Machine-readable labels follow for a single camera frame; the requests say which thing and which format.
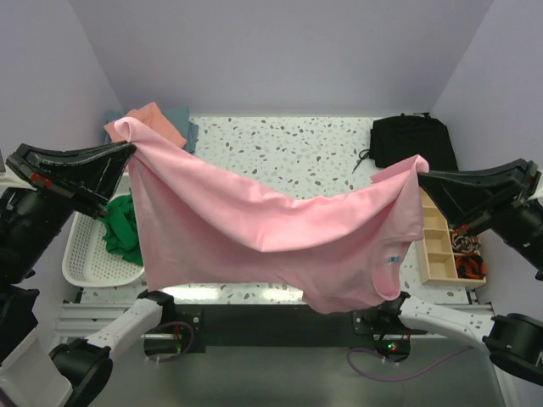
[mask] terrazzo tabletop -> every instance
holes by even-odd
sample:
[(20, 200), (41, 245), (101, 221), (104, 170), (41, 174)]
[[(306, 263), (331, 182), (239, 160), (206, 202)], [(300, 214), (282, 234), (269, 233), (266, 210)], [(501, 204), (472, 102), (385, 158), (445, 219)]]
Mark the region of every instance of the terrazzo tabletop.
[[(196, 156), (257, 180), (294, 198), (333, 196), (371, 184), (379, 171), (358, 153), (369, 147), (373, 118), (193, 117), (199, 125)], [(412, 244), (400, 267), (403, 290), (434, 304), (467, 304), (466, 290), (423, 286)], [(85, 288), (84, 304), (131, 304), (144, 278), (110, 288)], [(302, 292), (286, 284), (186, 284), (166, 288), (177, 304), (302, 304)]]

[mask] black folded garment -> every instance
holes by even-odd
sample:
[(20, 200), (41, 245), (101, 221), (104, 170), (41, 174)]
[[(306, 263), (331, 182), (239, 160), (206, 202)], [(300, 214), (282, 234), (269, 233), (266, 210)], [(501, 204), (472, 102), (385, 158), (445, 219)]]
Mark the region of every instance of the black folded garment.
[(428, 161), (431, 170), (458, 170), (447, 126), (429, 114), (402, 114), (373, 122), (369, 157), (377, 167), (385, 168), (416, 154)]

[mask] green garment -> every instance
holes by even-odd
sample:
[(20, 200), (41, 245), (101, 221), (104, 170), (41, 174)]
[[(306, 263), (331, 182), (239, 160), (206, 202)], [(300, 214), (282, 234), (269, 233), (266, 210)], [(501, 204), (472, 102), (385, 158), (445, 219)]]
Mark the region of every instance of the green garment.
[(125, 261), (143, 266), (132, 195), (115, 198), (106, 209), (108, 214), (101, 219), (106, 231), (105, 249), (108, 253), (120, 254)]

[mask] gray floor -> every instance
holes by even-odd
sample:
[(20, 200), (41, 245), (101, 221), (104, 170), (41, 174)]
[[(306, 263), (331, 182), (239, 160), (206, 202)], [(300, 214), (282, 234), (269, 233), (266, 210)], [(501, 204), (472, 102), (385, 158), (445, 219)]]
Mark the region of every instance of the gray floor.
[[(355, 374), (346, 349), (208, 348), (157, 369), (145, 365), (142, 346), (115, 364), (92, 406), (503, 406), (490, 362), (473, 350), (409, 382), (381, 383)], [(373, 374), (404, 376), (456, 348), (446, 340), (418, 340), (398, 368), (371, 355), (355, 360)]]

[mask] basket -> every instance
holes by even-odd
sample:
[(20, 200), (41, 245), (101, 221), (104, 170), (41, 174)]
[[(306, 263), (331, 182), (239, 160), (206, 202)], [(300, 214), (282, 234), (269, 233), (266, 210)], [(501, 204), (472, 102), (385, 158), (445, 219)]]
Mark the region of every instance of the basket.
[[(128, 193), (130, 178), (125, 173), (113, 198)], [(100, 220), (76, 214), (62, 261), (62, 274), (70, 284), (78, 287), (113, 287), (133, 282), (142, 275), (143, 267), (106, 251), (104, 234), (105, 226)]]

